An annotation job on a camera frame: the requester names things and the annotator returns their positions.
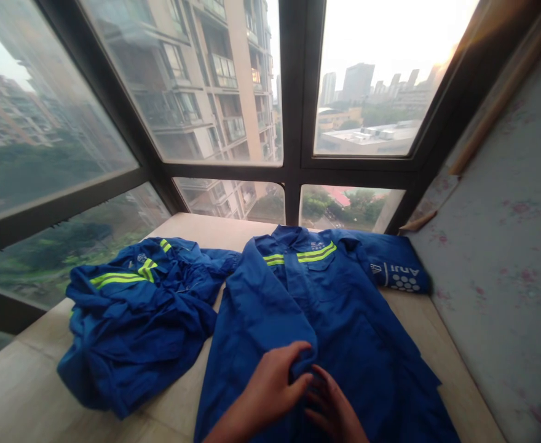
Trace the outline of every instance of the folded blue jacket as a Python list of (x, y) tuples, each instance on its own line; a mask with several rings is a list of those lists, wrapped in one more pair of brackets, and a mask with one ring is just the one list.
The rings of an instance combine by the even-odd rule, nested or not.
[(74, 343), (57, 367), (64, 384), (86, 407), (131, 414), (193, 365), (239, 256), (156, 237), (106, 265), (72, 269)]

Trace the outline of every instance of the floral wallpaper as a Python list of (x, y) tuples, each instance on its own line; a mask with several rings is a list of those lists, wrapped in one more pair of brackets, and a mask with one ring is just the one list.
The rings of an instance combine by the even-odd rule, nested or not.
[(438, 215), (408, 237), (507, 441), (541, 441), (541, 60)]

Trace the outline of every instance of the hand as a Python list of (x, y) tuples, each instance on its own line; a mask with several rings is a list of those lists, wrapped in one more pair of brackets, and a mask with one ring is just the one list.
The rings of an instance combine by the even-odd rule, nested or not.
[(307, 398), (316, 403), (323, 414), (306, 409), (306, 415), (326, 431), (333, 441), (339, 443), (369, 443), (355, 410), (341, 391), (340, 386), (321, 367), (314, 365), (313, 368), (321, 376), (322, 380), (315, 379), (312, 382), (312, 387), (315, 388), (317, 393), (309, 391)]
[(248, 441), (289, 412), (314, 379), (307, 373), (289, 385), (289, 368), (301, 351), (311, 347), (306, 341), (294, 341), (263, 355), (246, 389), (219, 419), (205, 442)]

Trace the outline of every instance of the reflective stripe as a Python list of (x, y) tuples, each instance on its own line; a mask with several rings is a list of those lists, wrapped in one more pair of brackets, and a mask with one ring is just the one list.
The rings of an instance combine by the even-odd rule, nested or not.
[(162, 247), (162, 249), (164, 249), (164, 252), (168, 252), (172, 247), (172, 245), (168, 243), (166, 239), (162, 239), (162, 241), (160, 242), (160, 246)]
[(323, 260), (327, 256), (329, 256), (331, 253), (333, 253), (336, 250), (336, 245), (334, 243), (330, 243), (330, 246), (328, 248), (322, 249), (322, 253), (319, 255), (306, 255), (305, 257), (299, 257), (300, 263), (308, 263), (310, 261), (319, 261)]
[(157, 266), (158, 264), (154, 260), (152, 260), (151, 258), (148, 258), (146, 262), (143, 264), (143, 266), (138, 269), (137, 273), (139, 275), (144, 276), (146, 279), (148, 279), (149, 281), (153, 283), (154, 276), (152, 275), (152, 271), (150, 271), (150, 269), (156, 268)]
[(140, 277), (137, 274), (119, 274), (119, 273), (106, 273), (90, 280), (97, 289), (101, 289), (104, 285), (109, 283), (131, 283), (136, 281), (146, 281), (144, 277)]
[(321, 255), (325, 253), (328, 249), (332, 248), (332, 246), (334, 246), (334, 242), (330, 242), (328, 246), (322, 249), (318, 249), (317, 251), (298, 252), (297, 257), (298, 258), (315, 257), (316, 255)]
[(284, 265), (285, 261), (282, 258), (276, 258), (275, 260), (267, 261), (266, 264), (269, 265), (269, 266), (272, 266), (272, 265)]
[(268, 257), (263, 257), (264, 261), (272, 261), (275, 258), (284, 258), (283, 254), (275, 254), (275, 255), (269, 255)]

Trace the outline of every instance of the chest pocket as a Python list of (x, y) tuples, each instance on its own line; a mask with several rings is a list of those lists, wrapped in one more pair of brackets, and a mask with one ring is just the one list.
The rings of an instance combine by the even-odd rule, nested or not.
[(319, 301), (334, 300), (345, 294), (346, 291), (341, 287), (342, 282), (339, 279), (335, 251), (319, 260), (306, 261), (304, 264), (309, 271), (307, 274), (314, 291), (312, 295)]

